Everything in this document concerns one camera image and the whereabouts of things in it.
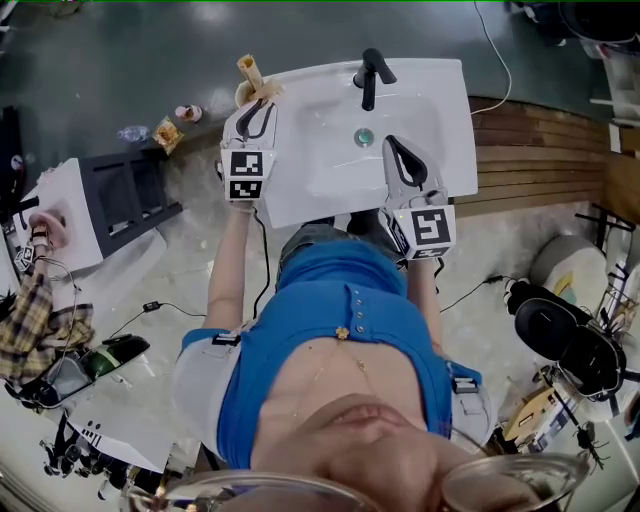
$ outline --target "plaid cloth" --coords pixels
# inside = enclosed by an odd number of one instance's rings
[[[91,304],[76,307],[73,327],[73,307],[55,313],[52,309],[49,278],[43,274],[25,276],[11,313],[0,323],[0,377],[24,385],[51,366],[67,339],[68,351],[91,341]]]

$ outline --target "sink basin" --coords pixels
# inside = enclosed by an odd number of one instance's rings
[[[450,196],[477,192],[461,63],[387,59],[387,64],[398,81],[384,85],[378,79],[370,112],[362,109],[362,89],[352,82],[360,61],[275,75],[284,94],[275,100],[278,156],[265,195],[274,228],[382,206],[387,198],[382,141],[391,134],[429,152]]]

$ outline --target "black faucet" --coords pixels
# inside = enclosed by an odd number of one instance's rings
[[[375,48],[367,48],[362,54],[362,65],[353,76],[353,83],[362,93],[362,108],[366,111],[373,110],[376,105],[376,73],[380,75],[383,84],[394,84],[398,81],[382,54]]]

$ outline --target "bottle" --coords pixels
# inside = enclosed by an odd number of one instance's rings
[[[202,117],[202,109],[196,105],[184,105],[176,108],[176,116],[183,121],[197,123]]]
[[[143,142],[149,138],[149,128],[146,126],[127,126],[118,132],[118,138],[127,142]]]

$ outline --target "glasses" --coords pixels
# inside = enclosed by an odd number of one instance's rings
[[[479,459],[442,482],[442,511],[529,512],[573,492],[589,471],[568,455],[506,455]],[[158,498],[131,491],[138,510],[182,505],[191,512],[382,512],[364,494],[333,481],[252,471],[216,471],[183,480]]]

